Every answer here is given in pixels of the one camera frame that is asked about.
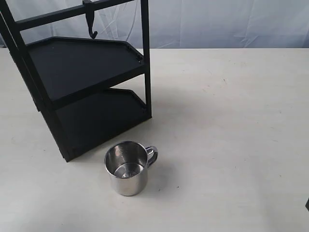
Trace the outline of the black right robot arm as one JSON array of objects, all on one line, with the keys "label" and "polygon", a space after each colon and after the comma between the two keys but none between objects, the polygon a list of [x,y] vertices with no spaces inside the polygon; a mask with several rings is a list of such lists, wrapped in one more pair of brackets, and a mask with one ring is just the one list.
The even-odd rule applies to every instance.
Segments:
[{"label": "black right robot arm", "polygon": [[305,207],[309,211],[309,199],[307,200]]}]

